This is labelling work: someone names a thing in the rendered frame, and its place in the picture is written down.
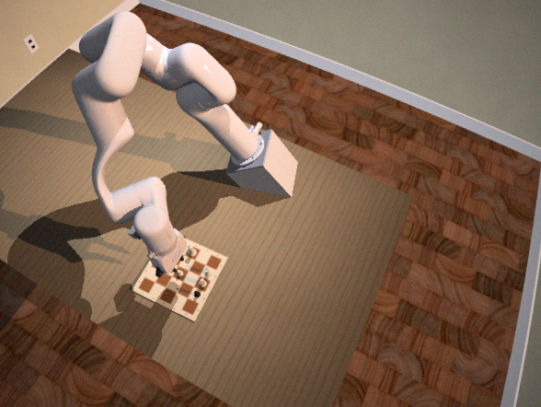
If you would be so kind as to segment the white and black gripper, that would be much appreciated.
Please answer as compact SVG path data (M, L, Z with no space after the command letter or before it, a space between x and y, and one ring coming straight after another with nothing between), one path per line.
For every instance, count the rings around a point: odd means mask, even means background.
M177 265L178 261L184 261L184 258L182 254L184 253L185 249L187 248L187 241L185 239L185 236L181 235L175 228L174 228L177 237L178 237L178 244L176 248L170 252L167 255L164 256L154 256L152 259L150 259L151 263L156 268L155 270L155 276L161 277L164 273L176 273L177 269L175 266Z

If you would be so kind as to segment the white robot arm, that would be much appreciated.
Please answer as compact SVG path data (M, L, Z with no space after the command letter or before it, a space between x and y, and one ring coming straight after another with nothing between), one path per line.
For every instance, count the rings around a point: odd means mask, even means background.
M79 51L92 63L74 77L72 90L97 145L92 166L95 192L113 223L133 220L127 234L142 239L148 258L167 255L178 237L169 221L164 183L150 177L110 192L105 180L109 161L134 136L120 99L133 91L140 69L160 87L177 89L181 109L202 124L239 167L261 155L262 124L248 129L226 105L236 95L235 82L200 45L168 49L148 35L143 21L131 12L116 13L89 30Z

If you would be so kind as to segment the checkered chessboard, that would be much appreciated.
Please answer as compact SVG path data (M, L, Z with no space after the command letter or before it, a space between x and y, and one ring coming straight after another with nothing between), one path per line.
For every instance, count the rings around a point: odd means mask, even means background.
M183 272L181 277L178 277L178 273L172 272L170 274L164 273L158 278L155 276L156 268L149 262L132 290L165 308L196 321L228 258L188 239L186 241L188 245L193 246L197 253L191 257L187 247L182 254L184 261L178 261L175 266L177 270ZM207 267L212 271L210 276L205 275L204 269ZM205 287L198 284L202 278L207 283ZM201 296L195 297L195 291L200 292Z

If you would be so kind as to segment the white chess king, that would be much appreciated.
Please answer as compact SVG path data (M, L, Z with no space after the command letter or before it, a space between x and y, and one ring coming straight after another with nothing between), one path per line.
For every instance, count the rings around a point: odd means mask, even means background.
M191 257L193 257L193 256L196 255L197 251L193 249L193 247L192 247L191 244L188 245L188 249L189 249L189 255L190 255ZM193 250L192 250L192 249L193 249Z

